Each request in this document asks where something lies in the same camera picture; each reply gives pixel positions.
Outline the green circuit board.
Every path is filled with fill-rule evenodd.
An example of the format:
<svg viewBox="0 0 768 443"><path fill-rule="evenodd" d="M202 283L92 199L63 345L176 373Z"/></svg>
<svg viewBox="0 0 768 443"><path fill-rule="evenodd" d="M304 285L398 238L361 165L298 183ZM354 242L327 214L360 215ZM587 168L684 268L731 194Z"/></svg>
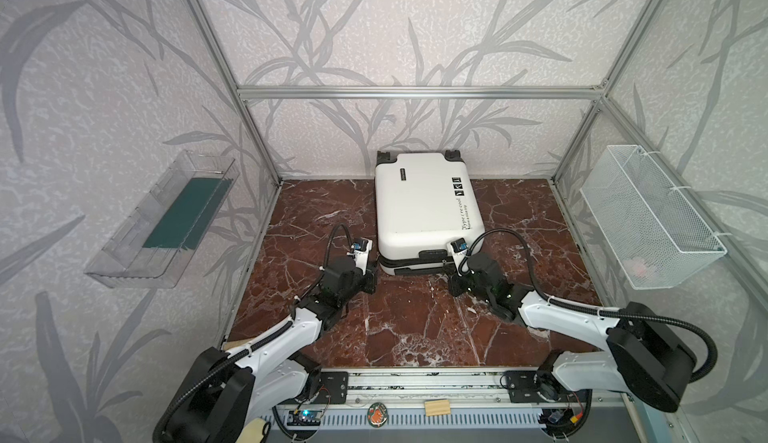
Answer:
<svg viewBox="0 0 768 443"><path fill-rule="evenodd" d="M289 428L319 427L325 416L324 410L292 410L287 413L286 426Z"/></svg>

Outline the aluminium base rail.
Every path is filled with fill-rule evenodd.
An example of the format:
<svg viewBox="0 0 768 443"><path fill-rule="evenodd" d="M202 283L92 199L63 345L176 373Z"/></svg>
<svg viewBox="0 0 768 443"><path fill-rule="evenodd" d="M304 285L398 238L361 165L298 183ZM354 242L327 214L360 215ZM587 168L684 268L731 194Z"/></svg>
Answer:
<svg viewBox="0 0 768 443"><path fill-rule="evenodd" d="M168 407L170 413L240 415L255 418L290 400L310 400L324 377L319 366L301 357L289 358L268 372L223 361L191 368ZM537 370L489 371L455 369L435 374L414 368L402 372L362 373L348 380L339 398L345 404L356 394L364 400L489 399L505 391L514 404L562 404L572 393L588 390L631 394L663 412L678 410L687 381L673 374L647 372L645 367L619 366L604 353L562 353L553 364Z"/></svg>

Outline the black and yellow glove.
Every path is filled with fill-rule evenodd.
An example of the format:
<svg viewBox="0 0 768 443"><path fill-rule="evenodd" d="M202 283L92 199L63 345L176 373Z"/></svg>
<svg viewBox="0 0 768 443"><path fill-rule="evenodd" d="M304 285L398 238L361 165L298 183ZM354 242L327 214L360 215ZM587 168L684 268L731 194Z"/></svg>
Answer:
<svg viewBox="0 0 768 443"><path fill-rule="evenodd" d="M271 423L269 421L256 418L246 424L236 443L266 443L270 431Z"/></svg>

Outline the pink item in basket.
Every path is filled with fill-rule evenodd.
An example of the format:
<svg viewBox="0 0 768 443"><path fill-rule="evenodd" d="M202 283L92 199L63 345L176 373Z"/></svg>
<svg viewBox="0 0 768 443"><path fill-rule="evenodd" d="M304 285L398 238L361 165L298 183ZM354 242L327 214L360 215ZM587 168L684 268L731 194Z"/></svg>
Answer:
<svg viewBox="0 0 768 443"><path fill-rule="evenodd" d="M632 280L646 280L656 272L656 267L646 262L642 257L635 257L624 261L624 269Z"/></svg>

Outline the small wooden block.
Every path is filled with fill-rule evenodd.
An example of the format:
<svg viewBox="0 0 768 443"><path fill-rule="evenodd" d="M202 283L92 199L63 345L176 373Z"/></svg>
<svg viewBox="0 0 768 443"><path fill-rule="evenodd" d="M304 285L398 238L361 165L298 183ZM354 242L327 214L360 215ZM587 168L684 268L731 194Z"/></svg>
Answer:
<svg viewBox="0 0 768 443"><path fill-rule="evenodd" d="M438 417L451 414L451 403L448 399L429 400L424 402L427 417Z"/></svg>

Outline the clear plastic wall tray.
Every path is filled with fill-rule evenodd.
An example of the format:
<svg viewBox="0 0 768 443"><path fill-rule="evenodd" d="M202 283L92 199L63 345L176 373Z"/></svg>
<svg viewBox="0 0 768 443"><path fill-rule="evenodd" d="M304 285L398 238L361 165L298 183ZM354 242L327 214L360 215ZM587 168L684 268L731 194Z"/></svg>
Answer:
<svg viewBox="0 0 768 443"><path fill-rule="evenodd" d="M112 289L175 287L239 176L234 157L181 151L84 273Z"/></svg>

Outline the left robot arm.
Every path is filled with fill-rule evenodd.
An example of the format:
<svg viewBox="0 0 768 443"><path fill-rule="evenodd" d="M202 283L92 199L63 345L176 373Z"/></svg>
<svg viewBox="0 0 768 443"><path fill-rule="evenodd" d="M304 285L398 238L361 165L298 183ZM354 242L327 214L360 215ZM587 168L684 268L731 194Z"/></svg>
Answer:
<svg viewBox="0 0 768 443"><path fill-rule="evenodd" d="M200 353L160 416L153 441L235 442L278 404L319 393L321 366L302 349L328 333L353 298L376 289L372 241L352 238L343 223L335 228L344 233L348 252L324 256L318 279L282 321L228 350Z"/></svg>

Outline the round red green badge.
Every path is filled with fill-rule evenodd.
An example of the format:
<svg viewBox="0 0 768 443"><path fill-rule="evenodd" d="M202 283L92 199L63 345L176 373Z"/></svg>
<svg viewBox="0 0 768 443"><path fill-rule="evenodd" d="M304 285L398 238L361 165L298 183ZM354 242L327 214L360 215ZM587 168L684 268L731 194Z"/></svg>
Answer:
<svg viewBox="0 0 768 443"><path fill-rule="evenodd" d="M389 420L389 413L386 405L382 402L372 403L366 413L368 424L373 428L383 427Z"/></svg>

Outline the black and white suitcase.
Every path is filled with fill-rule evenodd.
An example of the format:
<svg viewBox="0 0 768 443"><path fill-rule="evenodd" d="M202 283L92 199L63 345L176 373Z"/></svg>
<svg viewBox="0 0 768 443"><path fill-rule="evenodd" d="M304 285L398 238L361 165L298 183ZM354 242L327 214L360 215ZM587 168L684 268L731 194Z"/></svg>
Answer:
<svg viewBox="0 0 768 443"><path fill-rule="evenodd" d="M379 151L374 185L385 273L454 271L465 254L482 248L486 228L460 151Z"/></svg>

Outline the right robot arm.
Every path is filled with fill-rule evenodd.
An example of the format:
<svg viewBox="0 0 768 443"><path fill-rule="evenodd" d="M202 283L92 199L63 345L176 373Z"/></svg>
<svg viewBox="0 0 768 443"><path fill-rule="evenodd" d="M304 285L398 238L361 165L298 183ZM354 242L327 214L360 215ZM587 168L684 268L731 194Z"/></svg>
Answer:
<svg viewBox="0 0 768 443"><path fill-rule="evenodd" d="M535 273L530 247L522 246L530 283L512 284L499 263L477 251L485 239L446 245L455 273L454 296L465 293L486 303L499 319L529 329L551 331L592 346L584 356L556 352L538 370L542 394L603 390L629 394L666 413L678 410L689 384L708 376L719 351L702 328L631 302L595 306L546 293Z"/></svg>

